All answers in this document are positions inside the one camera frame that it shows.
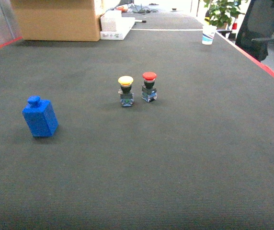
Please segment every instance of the lego stud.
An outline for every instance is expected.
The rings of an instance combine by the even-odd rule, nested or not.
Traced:
[[[121,89],[118,91],[120,94],[120,102],[123,107],[132,106],[134,102],[134,94],[131,92],[132,83],[134,79],[130,76],[122,76],[118,79]]]
[[[39,96],[30,96],[27,99],[27,102],[31,105],[31,107],[38,107],[40,104],[40,97]]]
[[[149,103],[157,98],[156,88],[153,88],[157,74],[153,72],[145,72],[142,77],[144,79],[144,85],[142,86],[141,97]]]

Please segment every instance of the white box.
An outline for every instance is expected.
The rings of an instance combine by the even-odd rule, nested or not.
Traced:
[[[101,31],[101,40],[123,40],[135,24],[135,18],[122,18],[120,30]]]
[[[118,31],[121,29],[121,11],[107,11],[101,17],[102,31]]]

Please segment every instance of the paper cup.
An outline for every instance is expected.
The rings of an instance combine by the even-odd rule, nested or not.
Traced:
[[[216,30],[217,30],[216,26],[204,25],[203,26],[202,44],[211,45],[213,43],[213,39],[214,39]]]

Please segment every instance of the desk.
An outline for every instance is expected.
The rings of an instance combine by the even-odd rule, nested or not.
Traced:
[[[178,17],[196,30],[0,49],[0,229],[274,228],[274,78],[218,35],[202,45],[201,24],[177,14],[133,28]],[[53,137],[32,138],[30,95],[52,101]]]

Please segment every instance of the office chair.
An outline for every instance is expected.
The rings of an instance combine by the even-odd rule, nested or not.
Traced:
[[[235,44],[258,61],[268,56],[274,33],[274,0],[251,0]]]

